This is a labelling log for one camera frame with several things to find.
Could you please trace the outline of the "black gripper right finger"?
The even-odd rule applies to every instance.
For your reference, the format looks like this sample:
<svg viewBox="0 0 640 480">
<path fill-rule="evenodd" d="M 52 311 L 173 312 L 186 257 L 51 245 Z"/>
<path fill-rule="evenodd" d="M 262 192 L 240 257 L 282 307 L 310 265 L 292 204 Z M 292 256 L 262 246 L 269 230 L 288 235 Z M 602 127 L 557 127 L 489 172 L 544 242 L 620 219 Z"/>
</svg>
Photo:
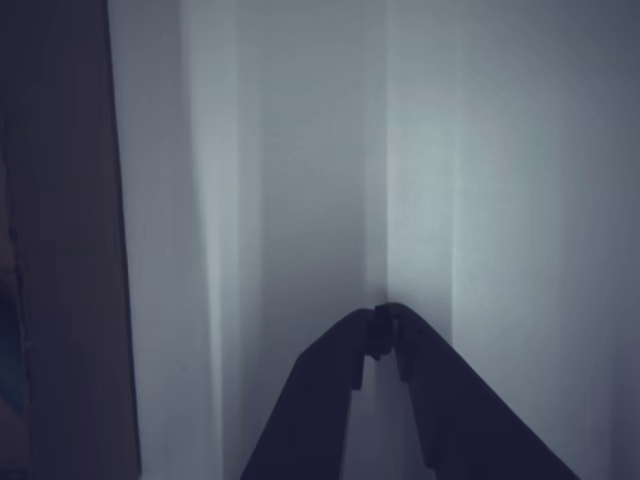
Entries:
<svg viewBox="0 0 640 480">
<path fill-rule="evenodd" d="M 575 479 L 569 468 L 426 320 L 383 312 L 426 468 L 437 479 Z"/>
</svg>

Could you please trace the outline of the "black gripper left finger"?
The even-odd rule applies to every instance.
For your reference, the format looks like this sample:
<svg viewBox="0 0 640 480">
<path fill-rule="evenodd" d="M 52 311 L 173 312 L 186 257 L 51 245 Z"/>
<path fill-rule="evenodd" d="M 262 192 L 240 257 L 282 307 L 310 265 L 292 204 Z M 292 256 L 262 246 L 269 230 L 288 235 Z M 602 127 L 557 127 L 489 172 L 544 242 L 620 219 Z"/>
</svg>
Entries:
<svg viewBox="0 0 640 480">
<path fill-rule="evenodd" d="M 351 396 L 362 387 L 372 309 L 357 309 L 296 359 L 241 477 L 342 477 Z"/>
</svg>

